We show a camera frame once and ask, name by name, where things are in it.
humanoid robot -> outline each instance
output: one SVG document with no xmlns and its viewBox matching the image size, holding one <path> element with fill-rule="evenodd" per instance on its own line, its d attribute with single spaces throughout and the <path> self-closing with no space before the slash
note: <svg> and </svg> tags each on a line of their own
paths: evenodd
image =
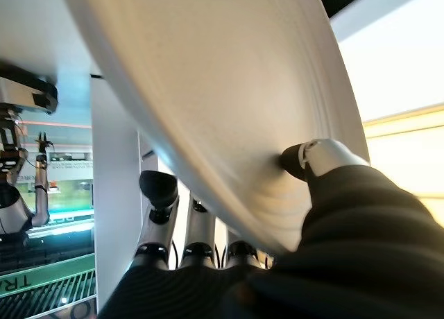
<svg viewBox="0 0 444 319">
<path fill-rule="evenodd" d="M 57 89 L 35 74 L 0 62 L 0 239 L 14 241 L 25 231 L 49 221 L 46 148 L 52 145 L 46 134 L 37 138 L 35 159 L 35 208 L 33 214 L 18 189 L 17 178 L 28 151 L 22 146 L 19 114 L 24 110 L 53 113 L 58 105 Z"/>
</svg>

white pillar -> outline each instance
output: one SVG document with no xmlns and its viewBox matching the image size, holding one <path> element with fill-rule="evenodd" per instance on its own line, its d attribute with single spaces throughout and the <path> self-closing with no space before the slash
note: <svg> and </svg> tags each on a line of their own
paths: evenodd
<svg viewBox="0 0 444 319">
<path fill-rule="evenodd" d="M 105 80 L 91 79 L 98 310 L 135 252 L 142 226 L 139 134 Z"/>
</svg>

black sleeve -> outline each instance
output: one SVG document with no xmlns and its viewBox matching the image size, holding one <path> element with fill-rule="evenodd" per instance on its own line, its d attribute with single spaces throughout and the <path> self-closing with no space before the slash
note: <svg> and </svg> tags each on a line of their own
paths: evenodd
<svg viewBox="0 0 444 319">
<path fill-rule="evenodd" d="M 444 231 L 379 171 L 346 166 L 310 184 L 296 252 L 230 289 L 229 318 L 444 318 Z"/>
</svg>

green sign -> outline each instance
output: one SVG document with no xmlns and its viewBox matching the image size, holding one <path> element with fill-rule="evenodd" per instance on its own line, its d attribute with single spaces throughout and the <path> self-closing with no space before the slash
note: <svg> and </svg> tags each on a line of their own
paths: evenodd
<svg viewBox="0 0 444 319">
<path fill-rule="evenodd" d="M 0 276 L 0 298 L 94 270 L 94 254 Z"/>
</svg>

ribbed black fabric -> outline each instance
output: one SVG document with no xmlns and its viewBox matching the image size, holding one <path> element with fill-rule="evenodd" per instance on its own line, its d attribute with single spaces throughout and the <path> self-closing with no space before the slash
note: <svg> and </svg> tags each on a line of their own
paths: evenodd
<svg viewBox="0 0 444 319">
<path fill-rule="evenodd" d="M 218 305 L 224 293 L 254 269 L 134 267 L 124 275 L 99 318 L 215 318 L 221 313 Z"/>
<path fill-rule="evenodd" d="M 444 231 L 416 198 L 366 166 L 309 184 L 299 248 L 271 270 L 138 268 L 99 317 L 444 318 Z"/>
</svg>

